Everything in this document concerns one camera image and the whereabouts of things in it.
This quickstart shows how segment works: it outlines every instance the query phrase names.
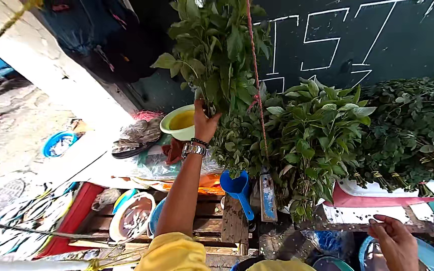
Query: concrete pillar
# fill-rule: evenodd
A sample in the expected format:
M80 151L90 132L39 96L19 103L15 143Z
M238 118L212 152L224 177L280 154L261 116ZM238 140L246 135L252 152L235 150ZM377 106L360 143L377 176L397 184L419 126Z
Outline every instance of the concrete pillar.
M0 27L21 7L19 0L0 0ZM94 129L118 130L131 121L128 99L112 97L30 12L0 38L0 58Z

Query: yellow liquid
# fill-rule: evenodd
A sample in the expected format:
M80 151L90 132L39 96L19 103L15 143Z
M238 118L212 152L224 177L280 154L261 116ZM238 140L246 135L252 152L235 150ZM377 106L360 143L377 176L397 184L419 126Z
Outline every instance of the yellow liquid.
M194 110L187 110L176 115L169 124L170 130L180 130L193 125Z

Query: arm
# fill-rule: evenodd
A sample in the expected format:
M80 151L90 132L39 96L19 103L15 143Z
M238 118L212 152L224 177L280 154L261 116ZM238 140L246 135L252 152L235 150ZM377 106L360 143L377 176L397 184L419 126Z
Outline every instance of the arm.
M196 100L194 104L195 138L209 143L221 114L215 114L208 119L203 113L203 100ZM168 193L155 236L168 232L182 232L192 237L201 166L202 155L189 153Z
M399 220L375 215L370 219L368 234L379 240L379 246L390 271L418 271L418 243Z

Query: bundled greens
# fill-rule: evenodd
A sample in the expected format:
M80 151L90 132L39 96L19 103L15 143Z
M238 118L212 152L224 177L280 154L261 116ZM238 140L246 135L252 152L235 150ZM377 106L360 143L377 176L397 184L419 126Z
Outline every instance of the bundled greens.
M268 158L257 112L224 118L214 137L217 162L234 174L248 169L258 176L262 165L270 169L277 205L292 200L295 222L309 219L318 199L332 202L333 181L347 175L347 165L357 166L353 149L375 110L359 101L359 87L340 90L302 81L285 95L263 99Z
M180 73L187 85L202 91L207 105L225 116L245 115L257 89L251 67L252 49L245 0L172 2L180 22L172 24L169 36L177 41L173 54L164 53L152 65ZM254 15L265 15L259 6ZM270 24L253 26L256 55L269 58Z
M363 95L377 110L357 149L360 176L389 192L403 188L432 196L425 184L434 178L434 80L390 80L364 88Z

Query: blue plastic scoop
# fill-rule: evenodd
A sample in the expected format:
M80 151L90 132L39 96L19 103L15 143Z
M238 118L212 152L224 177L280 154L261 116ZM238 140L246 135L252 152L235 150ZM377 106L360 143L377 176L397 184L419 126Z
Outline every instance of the blue plastic scoop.
M247 171L244 170L238 178L231 179L229 171L225 170L220 176L220 187L232 198L241 202L248 220L254 219L254 212L252 212L249 204L249 175Z

